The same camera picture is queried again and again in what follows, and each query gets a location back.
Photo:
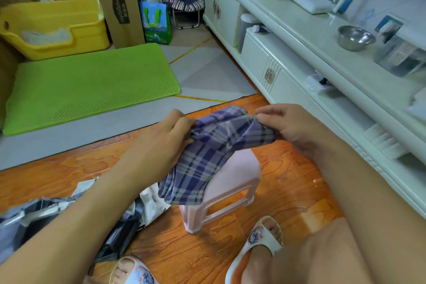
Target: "stainless steel bowl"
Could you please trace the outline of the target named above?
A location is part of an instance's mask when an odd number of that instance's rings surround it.
[[[371,33],[355,26],[340,26],[338,32],[337,43],[345,50],[358,52],[376,42]]]

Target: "folded plaid garment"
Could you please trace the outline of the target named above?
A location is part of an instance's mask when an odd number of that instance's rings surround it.
[[[254,115],[230,106],[198,119],[191,138],[194,143],[159,184],[158,195],[172,205],[200,204],[207,184],[235,151],[273,143],[276,136]]]

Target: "drawer handle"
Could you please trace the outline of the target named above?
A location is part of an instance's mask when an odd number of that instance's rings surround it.
[[[272,81],[274,80],[275,77],[275,72],[274,70],[272,70],[271,68],[266,70],[266,74],[265,74],[265,80],[268,83],[272,83]]]

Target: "hand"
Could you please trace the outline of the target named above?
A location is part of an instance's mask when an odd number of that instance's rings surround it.
[[[307,112],[301,105],[276,104],[258,108],[257,120],[277,130],[303,156],[314,160],[318,150],[339,141],[327,126]]]
[[[115,164],[115,173],[125,175],[141,192],[159,182],[176,165],[184,148],[194,142],[189,138],[193,118],[173,109],[166,119],[143,131]]]

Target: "yellow litter box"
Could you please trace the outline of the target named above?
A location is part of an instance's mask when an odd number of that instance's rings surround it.
[[[97,0],[12,4],[0,10],[0,35],[34,61],[109,47]]]

